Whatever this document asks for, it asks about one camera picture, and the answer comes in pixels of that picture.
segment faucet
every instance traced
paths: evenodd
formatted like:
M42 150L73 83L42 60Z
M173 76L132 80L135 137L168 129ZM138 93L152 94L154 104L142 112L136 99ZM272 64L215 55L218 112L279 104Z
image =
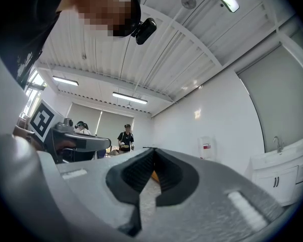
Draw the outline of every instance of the faucet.
M283 143L280 145L278 136L274 137L274 143L277 140L277 153L280 153L283 150Z

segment sink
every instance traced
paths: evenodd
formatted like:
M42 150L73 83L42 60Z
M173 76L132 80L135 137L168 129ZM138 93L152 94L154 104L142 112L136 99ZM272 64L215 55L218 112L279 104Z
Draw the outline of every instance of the sink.
M253 169L266 168L285 163L303 156L303 139L285 146L281 152L277 150L256 155L250 158Z

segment white corrugated ceiling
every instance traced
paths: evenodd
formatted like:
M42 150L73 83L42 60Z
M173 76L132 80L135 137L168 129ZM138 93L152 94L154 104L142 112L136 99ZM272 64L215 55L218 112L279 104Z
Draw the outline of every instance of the white corrugated ceiling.
M158 26L144 45L137 45L132 37L101 43L87 35L75 13L62 12L37 66L46 69L50 77L56 75L79 82L78 87L51 82L63 94L126 106L127 101L112 96L112 92L120 92L148 100L147 105L131 104L134 109L155 114L224 69L274 30L263 0L237 1L240 8L231 13L221 6L220 0L200 0L194 10L184 9L164 34L171 18L180 10L181 0L141 0L142 20L152 17ZM274 9L278 24L293 15L282 0L274 1ZM89 78L82 76L84 72L95 75ZM130 87L137 83L141 89L134 93Z

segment camera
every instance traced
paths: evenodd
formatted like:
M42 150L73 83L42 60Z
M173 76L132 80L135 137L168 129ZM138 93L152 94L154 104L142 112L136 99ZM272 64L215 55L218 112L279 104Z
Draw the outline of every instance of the camera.
M131 34L132 37L136 37L138 45L143 45L146 40L156 31L157 26L153 18L148 18L144 22L140 22L135 31Z

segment roller blind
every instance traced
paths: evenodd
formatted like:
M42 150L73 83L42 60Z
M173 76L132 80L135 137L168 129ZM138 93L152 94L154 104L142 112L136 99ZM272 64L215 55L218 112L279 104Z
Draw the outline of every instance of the roller blind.
M303 68L284 47L278 47L239 77L257 110L266 152L276 150L275 136L285 145L303 138Z
M73 103L67 117L70 117L73 120L74 125L79 121L83 121L87 123L89 127L89 131L91 132L92 135L95 135L100 113L101 110L85 107Z
M117 146L119 134L125 130L125 124L130 124L132 126L132 121L132 117L103 111L97 129L97 136L109 138L111 140L111 145Z

